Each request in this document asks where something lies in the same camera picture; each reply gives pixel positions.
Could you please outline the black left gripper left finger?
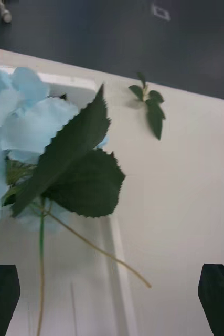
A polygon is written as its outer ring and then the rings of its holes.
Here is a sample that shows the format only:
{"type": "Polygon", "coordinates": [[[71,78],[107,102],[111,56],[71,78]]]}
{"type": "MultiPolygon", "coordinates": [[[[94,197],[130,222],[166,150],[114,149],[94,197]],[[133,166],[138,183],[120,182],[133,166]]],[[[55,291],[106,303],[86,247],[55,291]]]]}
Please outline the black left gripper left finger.
{"type": "Polygon", "coordinates": [[[15,265],[0,265],[0,335],[7,333],[20,297],[20,284],[15,265]]]}

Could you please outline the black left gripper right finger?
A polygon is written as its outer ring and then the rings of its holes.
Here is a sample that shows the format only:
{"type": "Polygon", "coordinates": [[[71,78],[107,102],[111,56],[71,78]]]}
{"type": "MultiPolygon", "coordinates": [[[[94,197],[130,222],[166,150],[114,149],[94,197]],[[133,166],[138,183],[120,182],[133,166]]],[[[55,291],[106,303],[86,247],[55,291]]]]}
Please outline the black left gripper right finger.
{"type": "Polygon", "coordinates": [[[198,297],[213,335],[224,335],[224,265],[204,264],[198,297]]]}

